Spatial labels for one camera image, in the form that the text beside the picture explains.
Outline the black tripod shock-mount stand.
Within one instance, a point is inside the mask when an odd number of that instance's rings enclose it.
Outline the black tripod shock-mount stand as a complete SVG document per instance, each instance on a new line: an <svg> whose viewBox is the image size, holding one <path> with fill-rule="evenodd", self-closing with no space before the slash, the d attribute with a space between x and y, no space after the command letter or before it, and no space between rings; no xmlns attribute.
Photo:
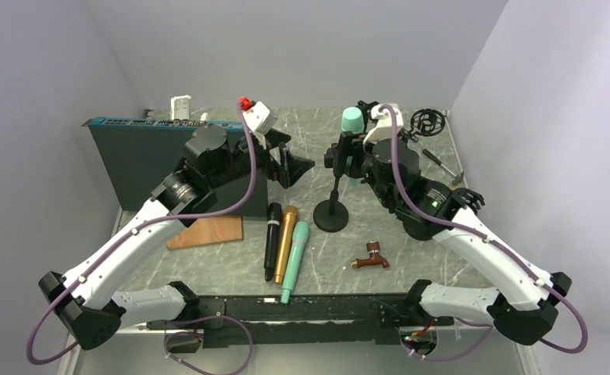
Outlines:
<svg viewBox="0 0 610 375"><path fill-rule="evenodd" d="M447 125L447 117L437 109L420 109L415 111L409 121L409 127L399 132L403 141L418 142L440 134Z"/></svg>

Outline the gold microphone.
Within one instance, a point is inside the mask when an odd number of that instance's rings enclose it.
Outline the gold microphone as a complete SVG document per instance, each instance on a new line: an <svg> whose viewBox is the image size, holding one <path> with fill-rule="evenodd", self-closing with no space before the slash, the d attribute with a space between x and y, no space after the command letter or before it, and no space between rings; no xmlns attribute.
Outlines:
<svg viewBox="0 0 610 375"><path fill-rule="evenodd" d="M292 205L285 207L280 230L280 240L277 249L276 268L274 282L282 284L286 272L287 262L291 250L292 235L294 227L298 222L298 208Z"/></svg>

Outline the mint green microphone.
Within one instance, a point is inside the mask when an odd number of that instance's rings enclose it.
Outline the mint green microphone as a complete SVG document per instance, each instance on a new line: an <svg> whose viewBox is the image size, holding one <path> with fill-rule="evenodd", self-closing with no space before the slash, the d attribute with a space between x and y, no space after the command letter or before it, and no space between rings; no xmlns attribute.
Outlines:
<svg viewBox="0 0 610 375"><path fill-rule="evenodd" d="M289 260L287 262L287 268L282 283L282 295L280 302L284 305L290 301L291 293L295 289L298 272L301 265L301 258L308 238L309 225L305 221L298 221L294 227Z"/></svg>
<svg viewBox="0 0 610 375"><path fill-rule="evenodd" d="M365 129L364 117L361 109L357 107L347 107L342 112L341 117L341 130L342 132L351 132L353 134L363 134ZM353 156L347 157L347 166L351 166ZM352 187L358 187L360 185L360 179L350 178L348 184Z"/></svg>

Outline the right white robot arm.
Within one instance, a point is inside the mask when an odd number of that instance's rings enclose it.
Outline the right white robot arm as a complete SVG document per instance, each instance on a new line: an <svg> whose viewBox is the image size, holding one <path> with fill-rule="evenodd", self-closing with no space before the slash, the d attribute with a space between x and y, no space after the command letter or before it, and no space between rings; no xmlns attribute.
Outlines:
<svg viewBox="0 0 610 375"><path fill-rule="evenodd" d="M552 330L570 277L533 265L488 230L477 215L482 195L423 177L418 152L398 138L374 141L344 132L323 160L335 177L362 178L410 237L453 250L492 284L460 288L418 280L403 305L408 321L460 318L494 327L521 345L543 341Z"/></svg>

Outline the round-base mic stand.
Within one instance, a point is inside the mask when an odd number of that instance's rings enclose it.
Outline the round-base mic stand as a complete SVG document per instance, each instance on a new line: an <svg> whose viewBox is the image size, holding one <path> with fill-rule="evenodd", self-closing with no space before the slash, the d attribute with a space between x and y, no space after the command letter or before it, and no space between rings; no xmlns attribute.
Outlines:
<svg viewBox="0 0 610 375"><path fill-rule="evenodd" d="M348 224L348 210L339 202L339 181L335 181L330 192L330 197L327 200L321 201L313 212L313 221L315 225L327 233L336 233L343 230Z"/></svg>

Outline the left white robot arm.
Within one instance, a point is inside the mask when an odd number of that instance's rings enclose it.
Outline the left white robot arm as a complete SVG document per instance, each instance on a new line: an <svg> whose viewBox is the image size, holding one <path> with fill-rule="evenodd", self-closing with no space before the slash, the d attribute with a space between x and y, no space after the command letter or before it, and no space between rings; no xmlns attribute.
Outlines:
<svg viewBox="0 0 610 375"><path fill-rule="evenodd" d="M258 173L288 188L314 162L291 153L288 134L248 132L231 144L219 125L195 130L174 171L153 190L135 217L97 252L65 273L39 282L54 314L79 346L97 348L119 329L155 320L191 326L200 316L198 296L184 283L123 292L125 280L154 251L196 220L212 215L219 188Z"/></svg>

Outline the black microphone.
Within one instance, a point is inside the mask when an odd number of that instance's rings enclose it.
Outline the black microphone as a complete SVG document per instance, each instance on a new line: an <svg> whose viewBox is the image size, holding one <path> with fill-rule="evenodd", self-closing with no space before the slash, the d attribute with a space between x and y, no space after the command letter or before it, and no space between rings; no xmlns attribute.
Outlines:
<svg viewBox="0 0 610 375"><path fill-rule="evenodd" d="M264 279L270 282L276 269L276 258L280 240L280 227L282 221L282 207L277 202L272 202L267 209L267 232L266 248L264 256Z"/></svg>

